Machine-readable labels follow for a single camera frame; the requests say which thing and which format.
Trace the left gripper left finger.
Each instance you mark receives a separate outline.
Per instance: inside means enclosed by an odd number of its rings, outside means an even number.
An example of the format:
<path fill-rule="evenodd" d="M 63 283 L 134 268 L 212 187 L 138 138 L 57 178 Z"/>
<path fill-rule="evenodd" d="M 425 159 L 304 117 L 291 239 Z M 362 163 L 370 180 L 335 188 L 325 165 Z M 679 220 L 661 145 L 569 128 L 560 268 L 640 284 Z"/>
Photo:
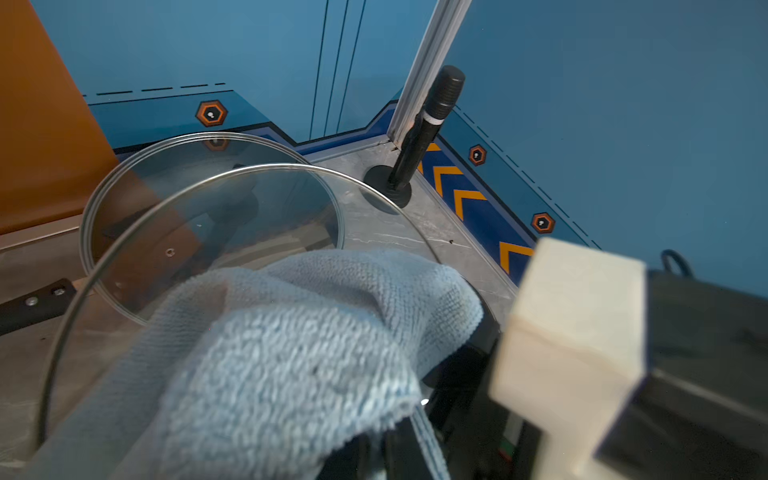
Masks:
<path fill-rule="evenodd" d="M 359 435 L 329 455 L 317 480 L 365 480 L 372 474 L 371 442 Z"/>

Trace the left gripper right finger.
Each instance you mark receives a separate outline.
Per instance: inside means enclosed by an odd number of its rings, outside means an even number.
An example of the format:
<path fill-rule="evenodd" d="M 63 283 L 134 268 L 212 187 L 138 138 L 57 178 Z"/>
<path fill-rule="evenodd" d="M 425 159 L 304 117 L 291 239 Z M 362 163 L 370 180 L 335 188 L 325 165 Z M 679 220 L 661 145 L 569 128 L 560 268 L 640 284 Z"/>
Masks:
<path fill-rule="evenodd" d="M 383 457 L 389 480 L 434 479 L 412 417 L 399 421 L 384 433 Z"/>

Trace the light blue microfibre cloth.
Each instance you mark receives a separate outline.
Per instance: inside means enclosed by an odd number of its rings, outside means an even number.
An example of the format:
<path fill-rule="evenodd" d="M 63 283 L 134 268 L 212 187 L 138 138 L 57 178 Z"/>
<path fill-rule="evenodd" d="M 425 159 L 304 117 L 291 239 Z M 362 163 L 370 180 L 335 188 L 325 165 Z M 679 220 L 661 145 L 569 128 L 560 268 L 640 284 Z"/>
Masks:
<path fill-rule="evenodd" d="M 482 316 L 456 270 L 401 250 L 209 271 L 165 299 L 22 477 L 313 479 L 408 421 L 445 479 L 421 381 Z"/>

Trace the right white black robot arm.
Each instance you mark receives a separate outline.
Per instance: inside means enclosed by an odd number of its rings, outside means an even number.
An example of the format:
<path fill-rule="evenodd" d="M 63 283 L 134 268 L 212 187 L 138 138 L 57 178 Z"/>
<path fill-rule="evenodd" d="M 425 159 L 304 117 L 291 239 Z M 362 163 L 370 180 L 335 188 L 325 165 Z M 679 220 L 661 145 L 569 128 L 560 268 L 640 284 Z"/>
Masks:
<path fill-rule="evenodd" d="M 649 272 L 648 374 L 598 446 L 627 479 L 767 475 L 767 302 L 701 282 L 667 249 Z M 470 340 L 425 378 L 428 417 L 456 479 L 529 479 L 542 431 L 486 394 L 499 326 L 485 312 Z"/>

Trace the glass lid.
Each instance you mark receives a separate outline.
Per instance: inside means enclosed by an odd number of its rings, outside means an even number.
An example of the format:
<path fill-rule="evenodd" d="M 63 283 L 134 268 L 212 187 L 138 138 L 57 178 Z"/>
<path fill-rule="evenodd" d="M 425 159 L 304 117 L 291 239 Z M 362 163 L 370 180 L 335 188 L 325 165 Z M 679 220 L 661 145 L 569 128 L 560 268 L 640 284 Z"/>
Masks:
<path fill-rule="evenodd" d="M 192 277 L 221 268 L 259 270 L 316 250 L 385 248 L 436 256 L 388 198 L 353 176 L 307 164 L 222 172 L 105 229 L 113 243 L 69 306 L 47 360 L 35 447 Z"/>
<path fill-rule="evenodd" d="M 345 222 L 335 194 L 307 160 L 276 141 L 234 132 L 193 133 L 150 145 L 113 169 L 88 200 L 80 258 L 91 273 L 144 214 L 195 185 L 114 262 L 98 294 L 138 324 L 176 285 L 209 269 L 258 269 L 294 253 L 340 249 Z"/>

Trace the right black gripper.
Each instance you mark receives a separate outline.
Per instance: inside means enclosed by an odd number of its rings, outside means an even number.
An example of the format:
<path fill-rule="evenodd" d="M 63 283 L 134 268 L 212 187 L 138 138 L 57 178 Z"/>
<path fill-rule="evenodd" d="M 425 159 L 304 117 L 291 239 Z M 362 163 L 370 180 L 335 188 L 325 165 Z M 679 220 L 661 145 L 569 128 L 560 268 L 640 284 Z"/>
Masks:
<path fill-rule="evenodd" d="M 486 301 L 470 339 L 424 378 L 452 479 L 529 479 L 540 431 L 489 396 L 500 325 Z"/>

